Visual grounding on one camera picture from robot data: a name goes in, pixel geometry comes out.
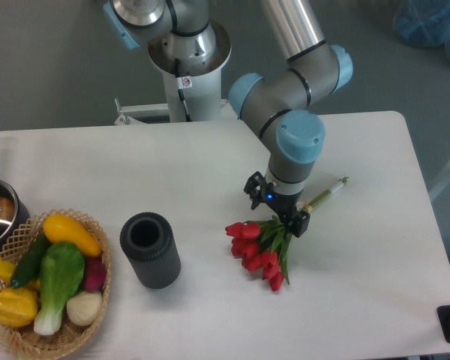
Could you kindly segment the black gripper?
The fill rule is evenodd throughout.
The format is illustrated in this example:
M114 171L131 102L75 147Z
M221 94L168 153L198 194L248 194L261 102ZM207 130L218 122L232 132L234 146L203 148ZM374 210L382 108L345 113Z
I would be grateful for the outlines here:
M292 194L281 193L278 186L267 182L261 172L255 172L246 181L244 192L250 198L252 210L261 203L266 204L285 224L286 231L296 238L307 231L311 215L297 209L302 190Z

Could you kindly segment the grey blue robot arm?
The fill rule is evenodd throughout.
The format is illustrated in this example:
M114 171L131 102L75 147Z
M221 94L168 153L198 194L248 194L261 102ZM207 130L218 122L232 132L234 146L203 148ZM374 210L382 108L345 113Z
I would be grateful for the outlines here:
M308 1L264 1L262 8L288 67L272 81L257 73L241 76L227 100L270 153L266 172L253 174L244 192L253 206L266 204L301 236L310 217L297 202L325 137L308 107L344 86L353 63L344 48L326 42ZM210 18L207 1L107 1L103 10L127 48L147 48L162 74L172 122L219 117L231 40Z

